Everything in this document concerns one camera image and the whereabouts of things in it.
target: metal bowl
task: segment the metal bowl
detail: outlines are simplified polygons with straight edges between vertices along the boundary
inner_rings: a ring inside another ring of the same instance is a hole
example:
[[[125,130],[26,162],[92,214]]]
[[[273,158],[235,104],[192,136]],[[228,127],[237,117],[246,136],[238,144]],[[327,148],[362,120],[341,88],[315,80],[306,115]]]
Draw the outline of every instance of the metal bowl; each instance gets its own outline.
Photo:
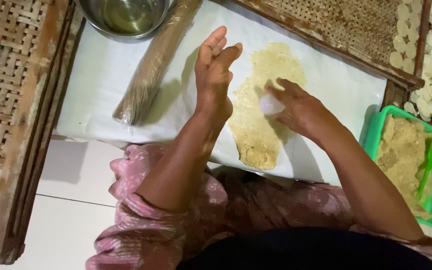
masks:
[[[130,5],[134,0],[76,0],[76,4],[81,9],[84,17],[89,23],[101,34],[107,38],[120,42],[131,42],[144,40],[148,35],[151,34],[164,20],[168,8],[170,5],[169,0],[140,0],[144,4],[148,4],[151,9],[152,25],[143,29],[139,32],[123,32],[117,29],[111,28],[105,23],[105,17],[103,15],[103,8],[105,8],[109,1],[117,4]]]

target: rolling pin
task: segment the rolling pin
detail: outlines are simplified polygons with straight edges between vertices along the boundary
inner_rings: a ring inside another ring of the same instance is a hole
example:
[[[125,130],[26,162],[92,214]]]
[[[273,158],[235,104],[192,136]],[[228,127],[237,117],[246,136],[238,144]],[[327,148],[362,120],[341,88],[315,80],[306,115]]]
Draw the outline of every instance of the rolling pin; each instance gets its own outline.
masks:
[[[144,122],[174,54],[202,2],[179,0],[168,12],[114,110],[114,119],[129,126],[139,126]]]

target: white cloth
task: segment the white cloth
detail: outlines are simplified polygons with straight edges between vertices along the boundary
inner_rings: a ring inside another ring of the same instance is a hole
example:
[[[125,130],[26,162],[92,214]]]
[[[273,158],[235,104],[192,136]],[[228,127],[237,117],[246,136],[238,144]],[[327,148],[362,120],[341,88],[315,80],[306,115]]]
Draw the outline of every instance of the white cloth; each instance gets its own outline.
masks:
[[[123,97],[138,62],[150,41],[123,44],[96,32],[88,23],[83,31],[59,121],[57,133],[71,138],[147,143],[176,137],[192,115],[196,103],[194,64],[199,45],[217,27],[228,28],[228,45],[243,44],[243,53],[231,66],[232,91],[251,75],[250,55],[269,42],[284,42],[300,59],[307,91],[360,139],[363,125],[379,111],[386,79],[367,74],[339,56],[313,48],[306,41],[267,19],[228,2],[224,6],[205,0],[194,24],[183,38],[154,99],[145,126],[125,127],[111,118]],[[238,160],[239,154],[227,126],[214,147],[211,161],[269,175],[339,185],[336,170],[326,153],[300,135],[281,150],[272,171],[258,171]]]

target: wooden board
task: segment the wooden board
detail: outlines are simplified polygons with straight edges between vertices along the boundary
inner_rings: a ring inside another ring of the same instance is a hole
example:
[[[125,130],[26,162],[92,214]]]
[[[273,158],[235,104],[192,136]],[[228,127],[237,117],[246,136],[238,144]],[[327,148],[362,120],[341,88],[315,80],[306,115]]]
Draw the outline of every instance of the wooden board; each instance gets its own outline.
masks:
[[[0,263],[24,237],[83,17],[72,0],[0,0]]]
[[[421,88],[424,45],[429,28],[431,0],[235,0],[236,3],[268,18],[356,64],[388,78],[399,86]],[[409,18],[398,15],[399,6],[409,10]],[[401,33],[398,21],[415,30],[418,37]],[[401,59],[409,68],[396,68],[390,56],[396,53],[394,39],[401,36],[405,48]]]

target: left hand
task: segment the left hand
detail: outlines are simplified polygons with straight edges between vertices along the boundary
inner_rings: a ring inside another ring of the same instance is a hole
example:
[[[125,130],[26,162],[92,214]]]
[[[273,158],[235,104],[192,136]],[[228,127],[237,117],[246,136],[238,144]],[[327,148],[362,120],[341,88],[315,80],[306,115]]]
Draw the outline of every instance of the left hand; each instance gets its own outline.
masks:
[[[233,114],[228,98],[228,86],[233,78],[229,68],[243,52],[241,43],[223,49],[226,32],[226,27],[221,26],[209,35],[199,47],[194,67],[198,94],[194,113],[208,114],[212,120],[222,123]]]

